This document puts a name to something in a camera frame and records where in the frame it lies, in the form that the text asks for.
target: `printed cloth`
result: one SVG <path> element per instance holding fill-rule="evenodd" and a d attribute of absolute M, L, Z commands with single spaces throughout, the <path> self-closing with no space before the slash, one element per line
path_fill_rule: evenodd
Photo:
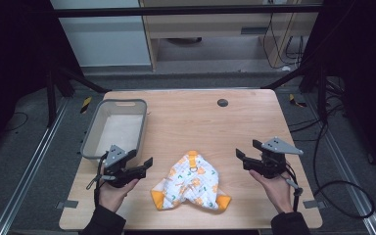
<path fill-rule="evenodd" d="M 231 197 L 218 188 L 218 172 L 197 151 L 189 151 L 151 190 L 158 210 L 173 209 L 189 200 L 211 210 L 225 211 Z"/>

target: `aluminum rail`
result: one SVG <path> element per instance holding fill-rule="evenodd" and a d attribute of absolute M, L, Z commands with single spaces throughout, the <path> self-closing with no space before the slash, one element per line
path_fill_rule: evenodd
<path fill-rule="evenodd" d="M 337 10 L 340 6 L 322 4 L 285 5 L 227 5 L 227 6 L 182 6 L 141 8 L 61 9 L 54 11 L 27 12 L 34 17 L 95 18 L 162 15 L 210 15 L 210 14 L 252 14 L 252 13 L 313 13 Z"/>
<path fill-rule="evenodd" d="M 60 108 L 58 110 L 58 117 L 54 121 L 54 124 L 46 129 L 44 136 L 42 137 L 38 147 L 36 148 L 35 153 L 32 156 L 29 165 L 23 174 L 23 177 L 17 186 L 17 189 L 15 190 L 14 194 L 11 197 L 11 200 L 0 216 L 0 235 L 8 233 L 12 222 L 14 221 L 15 216 L 17 215 L 18 210 L 20 209 L 21 204 L 24 201 L 29 186 L 34 179 L 35 174 L 45 157 L 45 154 L 47 153 L 48 147 L 50 146 L 50 143 L 53 140 L 55 133 L 57 132 L 61 120 L 63 119 L 63 116 L 66 112 L 66 107 L 69 103 L 69 99 L 63 98 L 61 103 L 62 104 L 60 105 Z"/>
<path fill-rule="evenodd" d="M 305 94 L 304 96 L 308 101 L 308 106 L 312 110 L 313 114 L 318 118 L 318 114 L 315 108 L 316 102 L 314 98 L 310 94 Z M 341 152 L 340 147 L 338 146 L 338 143 L 336 142 L 333 134 L 329 130 L 326 130 L 325 139 L 331 151 L 332 159 L 334 160 L 334 163 L 337 166 L 341 177 L 351 183 L 360 185 L 358 179 L 347 163 L 344 154 Z M 352 201 L 360 214 L 368 214 L 369 212 L 371 212 L 371 205 L 364 193 L 359 190 L 355 190 L 353 187 L 348 187 L 348 190 L 352 197 Z M 373 213 L 371 216 L 365 218 L 363 222 L 369 234 L 376 235 L 376 213 Z"/>

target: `metal bracket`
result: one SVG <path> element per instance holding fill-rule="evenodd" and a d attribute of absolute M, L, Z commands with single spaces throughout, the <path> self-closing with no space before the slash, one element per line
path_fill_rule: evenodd
<path fill-rule="evenodd" d="M 113 165 L 127 156 L 126 151 L 116 145 L 112 145 L 108 156 L 106 157 L 105 165 Z"/>
<path fill-rule="evenodd" d="M 293 147 L 292 145 L 288 144 L 287 142 L 279 139 L 277 136 L 272 138 L 271 140 L 261 144 L 263 149 L 269 150 L 273 153 L 279 154 L 294 154 L 294 155 L 303 155 L 304 151 Z"/>
<path fill-rule="evenodd" d="M 311 208 L 319 208 L 319 209 L 324 209 L 327 208 L 328 206 L 325 204 L 325 202 L 317 202 L 315 200 L 312 201 L 304 201 L 304 206 L 306 209 L 311 209 Z"/>
<path fill-rule="evenodd" d="M 77 208 L 78 201 L 69 201 L 66 200 L 65 202 L 58 202 L 56 205 L 56 209 L 64 209 L 64 208 Z"/>

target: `black metal pole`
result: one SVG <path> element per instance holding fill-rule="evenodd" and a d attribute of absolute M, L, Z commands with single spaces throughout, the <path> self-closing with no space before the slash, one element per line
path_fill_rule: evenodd
<path fill-rule="evenodd" d="M 336 7 L 322 4 L 286 5 L 228 5 L 228 6 L 183 6 L 183 7 L 141 7 L 103 9 L 63 9 L 54 11 L 28 12 L 37 17 L 91 18 L 129 17 L 161 15 L 209 15 L 209 14 L 252 14 L 252 13 L 311 13 L 332 10 Z"/>

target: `human hand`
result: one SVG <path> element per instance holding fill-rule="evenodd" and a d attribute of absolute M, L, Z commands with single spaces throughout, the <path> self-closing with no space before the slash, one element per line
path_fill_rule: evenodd
<path fill-rule="evenodd" d="M 139 179 L 133 179 L 122 188 L 115 188 L 109 183 L 104 183 L 100 187 L 99 205 L 111 212 L 117 212 L 127 193 L 136 186 L 138 181 Z"/>
<path fill-rule="evenodd" d="M 263 186 L 268 199 L 276 208 L 277 212 L 287 213 L 293 211 L 290 198 L 290 185 L 285 180 L 285 178 L 290 177 L 287 172 L 283 172 L 282 175 L 271 179 L 264 178 L 253 169 L 249 170 L 249 173 Z"/>

